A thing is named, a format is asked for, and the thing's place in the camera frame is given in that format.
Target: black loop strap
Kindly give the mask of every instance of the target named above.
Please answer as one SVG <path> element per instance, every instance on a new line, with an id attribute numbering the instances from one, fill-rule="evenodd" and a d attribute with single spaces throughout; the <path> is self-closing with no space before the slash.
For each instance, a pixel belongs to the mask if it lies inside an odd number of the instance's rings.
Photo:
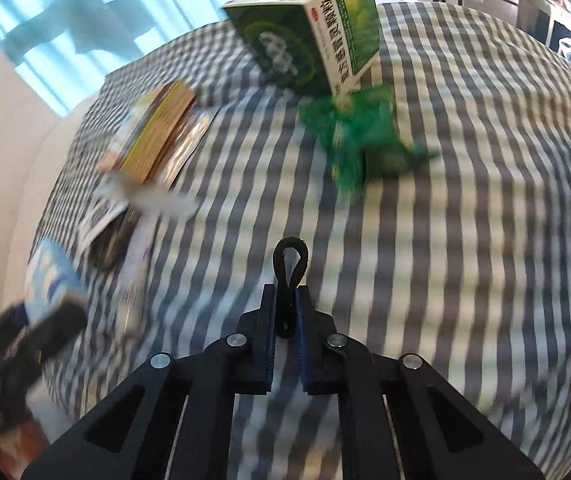
<path id="1" fill-rule="evenodd" d="M 285 250 L 294 249 L 299 253 L 297 262 L 290 282 L 285 275 Z M 308 269 L 308 247 L 299 238 L 284 238 L 277 243 L 274 249 L 272 263 L 276 275 L 276 334 L 279 337 L 288 338 L 296 333 L 296 310 L 294 308 L 294 291 Z"/>

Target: blue curtain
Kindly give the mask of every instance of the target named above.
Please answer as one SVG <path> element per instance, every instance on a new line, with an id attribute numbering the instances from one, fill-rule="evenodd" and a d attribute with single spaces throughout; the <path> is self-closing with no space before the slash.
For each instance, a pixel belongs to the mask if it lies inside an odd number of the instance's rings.
<path id="1" fill-rule="evenodd" d="M 104 76 L 181 34 L 225 19 L 228 0 L 0 0 L 0 48 L 65 116 Z"/>

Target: green plastic bag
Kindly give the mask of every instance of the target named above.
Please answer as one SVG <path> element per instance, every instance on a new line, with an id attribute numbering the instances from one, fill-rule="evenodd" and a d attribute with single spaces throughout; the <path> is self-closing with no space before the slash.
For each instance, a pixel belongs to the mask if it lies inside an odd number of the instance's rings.
<path id="1" fill-rule="evenodd" d="M 416 171 L 435 156 L 399 139 L 387 86 L 314 100 L 299 107 L 299 116 L 319 138 L 332 178 L 348 194 L 361 192 L 368 180 Z"/>

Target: green medicine box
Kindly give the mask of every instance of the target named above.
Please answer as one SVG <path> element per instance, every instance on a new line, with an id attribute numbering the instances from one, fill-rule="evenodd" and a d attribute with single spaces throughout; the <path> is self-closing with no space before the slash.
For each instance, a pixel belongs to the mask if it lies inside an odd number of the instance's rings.
<path id="1" fill-rule="evenodd" d="M 340 96 L 379 52 L 374 0 L 232 0 L 223 9 L 274 83 Z"/>

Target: gray and white striped fabric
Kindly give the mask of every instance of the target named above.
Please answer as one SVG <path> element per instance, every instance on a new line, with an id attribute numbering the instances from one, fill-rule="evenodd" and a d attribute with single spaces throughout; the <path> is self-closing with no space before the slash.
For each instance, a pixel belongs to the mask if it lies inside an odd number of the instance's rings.
<path id="1" fill-rule="evenodd" d="M 257 308 L 271 252 L 304 239 L 318 309 L 373 352 L 417 352 L 550 479 L 571 467 L 571 65 L 505 23 L 446 4 L 379 7 L 380 60 L 362 84 L 395 92 L 402 137 L 440 156 L 341 202 L 301 98 L 266 84 L 229 23 L 200 28 L 108 76 L 52 191 L 51 237 L 89 289 L 89 329 L 48 370 L 83 415 L 158 351 L 200 352 Z M 75 227 L 94 165 L 145 91 L 181 78 L 220 106 L 161 219 L 142 336 L 119 338 L 115 274 L 88 266 Z M 279 341 L 272 393 L 237 399 L 230 479 L 341 477 L 336 401 L 310 398 Z"/>

